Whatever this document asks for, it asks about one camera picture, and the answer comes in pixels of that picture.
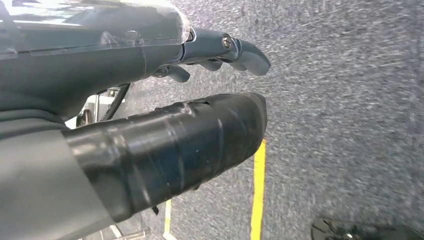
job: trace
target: robotic hand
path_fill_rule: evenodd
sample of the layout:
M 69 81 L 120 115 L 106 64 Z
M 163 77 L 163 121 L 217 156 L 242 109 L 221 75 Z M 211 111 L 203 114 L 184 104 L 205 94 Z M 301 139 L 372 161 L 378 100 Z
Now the robotic hand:
M 267 126 L 256 93 L 207 96 L 68 129 L 88 96 L 181 65 L 270 63 L 227 33 L 191 28 L 158 0 L 0 1 L 0 239 L 72 240 L 237 166 Z

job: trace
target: yellow line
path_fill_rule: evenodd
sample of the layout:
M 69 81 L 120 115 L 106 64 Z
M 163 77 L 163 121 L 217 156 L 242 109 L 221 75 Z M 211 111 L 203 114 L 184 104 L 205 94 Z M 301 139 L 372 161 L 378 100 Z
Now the yellow line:
M 166 240 L 177 240 L 174 236 L 172 236 L 170 230 L 171 230 L 171 199 L 166 201 L 166 204 L 165 204 L 165 229 L 163 231 L 163 237 Z
M 262 211 L 264 208 L 264 183 L 265 183 L 265 158 L 266 142 L 262 140 L 257 152 L 254 154 L 253 169 L 253 207 L 251 216 L 250 240 L 261 239 Z

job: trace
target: bolt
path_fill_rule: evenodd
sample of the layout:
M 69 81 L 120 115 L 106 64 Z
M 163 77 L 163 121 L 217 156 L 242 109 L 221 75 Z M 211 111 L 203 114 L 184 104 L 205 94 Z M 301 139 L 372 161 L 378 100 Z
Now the bolt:
M 233 45 L 233 41 L 231 40 L 231 37 L 224 36 L 222 38 L 222 45 L 224 46 L 225 49 L 230 49 L 231 46 Z

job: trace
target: black cable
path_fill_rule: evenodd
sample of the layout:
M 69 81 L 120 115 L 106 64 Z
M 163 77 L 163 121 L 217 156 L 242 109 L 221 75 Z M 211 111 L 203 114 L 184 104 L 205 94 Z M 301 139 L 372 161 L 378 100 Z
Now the black cable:
M 112 101 L 112 104 L 107 109 L 106 113 L 100 119 L 100 121 L 107 121 L 107 120 L 111 120 L 112 119 L 112 117 L 117 112 L 119 106 L 121 105 L 122 101 L 124 100 L 125 95 L 128 92 L 128 89 L 130 89 L 130 85 L 131 85 L 130 83 L 127 83 L 127 84 L 124 84 L 124 85 L 122 85 L 122 86 L 119 87 L 119 91 L 116 94 L 115 99 Z

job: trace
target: tape-wrapped cylinder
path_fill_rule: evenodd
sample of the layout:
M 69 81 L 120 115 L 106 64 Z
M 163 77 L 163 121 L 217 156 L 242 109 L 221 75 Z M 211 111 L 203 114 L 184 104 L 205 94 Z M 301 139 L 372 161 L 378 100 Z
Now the tape-wrapped cylinder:
M 62 134 L 120 222 L 252 156 L 264 137 L 266 111 L 259 94 L 218 94 Z

